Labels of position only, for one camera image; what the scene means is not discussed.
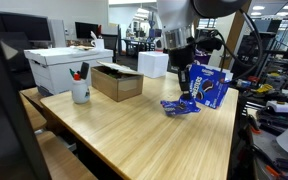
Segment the box lid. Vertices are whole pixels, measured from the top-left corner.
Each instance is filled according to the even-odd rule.
[[[134,75],[143,75],[142,73],[139,73],[137,71],[134,71],[132,69],[130,69],[127,66],[121,66],[115,63],[107,63],[107,62],[101,62],[101,61],[97,61],[99,64],[102,64],[103,66],[118,70],[118,72],[120,73],[124,73],[124,74],[134,74]]]
[[[80,50],[71,47],[24,50],[25,57],[44,65],[65,64],[90,59],[112,57],[112,50]]]

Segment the blue box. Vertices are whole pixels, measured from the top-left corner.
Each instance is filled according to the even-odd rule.
[[[229,84],[220,83],[232,79],[232,73],[219,68],[192,64],[190,68],[190,93],[196,102],[216,109],[221,106]]]

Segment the cable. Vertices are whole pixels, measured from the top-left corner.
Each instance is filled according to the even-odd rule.
[[[219,40],[222,42],[222,45],[224,46],[224,48],[230,53],[230,55],[234,58],[235,62],[237,62],[239,65],[243,64],[242,66],[244,67],[250,67],[250,69],[248,69],[247,71],[245,71],[243,74],[239,75],[238,77],[232,79],[231,81],[229,82],[221,82],[222,84],[229,84],[231,83],[232,81],[236,81],[242,77],[244,77],[245,75],[249,74],[250,72],[252,72],[260,63],[260,61],[262,60],[262,57],[263,57],[263,45],[262,45],[262,40],[261,40],[261,37],[260,37],[260,34],[259,34],[259,31],[255,25],[255,23],[253,22],[253,20],[251,19],[251,17],[249,17],[242,9],[240,9],[240,12],[242,13],[245,21],[247,22],[247,24],[250,26],[250,28],[253,30],[254,32],[254,35],[255,35],[255,38],[257,40],[257,43],[258,43],[258,59],[257,59],[257,62],[253,65],[253,67],[251,66],[248,66],[242,62],[240,62],[240,60],[234,55],[234,53],[227,47],[227,45],[225,44],[225,41],[224,41],[224,38],[223,36],[218,32],[219,36],[221,37],[222,40]]]
[[[222,44],[225,44],[225,40],[224,40],[224,37],[223,35],[217,31],[217,34],[220,36],[221,40],[222,40]],[[225,61],[225,58],[226,58],[226,50],[228,50],[228,48],[225,48],[224,46],[224,51],[223,51],[223,57],[221,58],[221,62],[220,62],[220,67],[221,67],[221,71],[220,71],[220,81],[221,82],[221,74],[223,72],[223,68],[224,68],[224,61]]]

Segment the blue object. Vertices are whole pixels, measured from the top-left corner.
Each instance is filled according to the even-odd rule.
[[[188,114],[191,112],[200,112],[200,108],[196,106],[196,103],[193,98],[189,100],[183,99],[183,96],[180,97],[178,101],[161,101],[161,104],[164,108],[166,115],[173,116],[179,114]]]
[[[195,57],[194,59],[197,60],[200,64],[208,64],[210,61],[211,56],[203,51],[199,51],[198,49],[195,49]]]
[[[155,29],[150,29],[149,31],[149,37],[154,38],[155,37]]]
[[[150,25],[151,28],[153,28],[155,25],[155,21],[149,20],[148,24]]]
[[[196,102],[213,109],[221,106],[229,87],[219,82],[225,80],[225,73],[192,64],[190,79],[190,93]]]

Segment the white container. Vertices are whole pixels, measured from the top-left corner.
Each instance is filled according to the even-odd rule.
[[[168,54],[155,51],[140,52],[137,71],[150,78],[165,76]]]
[[[29,60],[35,84],[38,90],[55,95],[70,91],[72,78],[70,69],[77,72],[81,69],[83,62],[91,67],[100,66],[97,61],[112,62],[113,51],[104,49],[103,51],[89,50],[82,51],[66,48],[24,50],[25,57]],[[86,78],[86,84],[91,84],[90,73]]]
[[[90,91],[85,80],[73,79],[72,99],[76,104],[86,103],[90,99]]]
[[[104,50],[104,39],[95,39],[91,41],[92,46],[95,47],[96,50],[102,51]]]

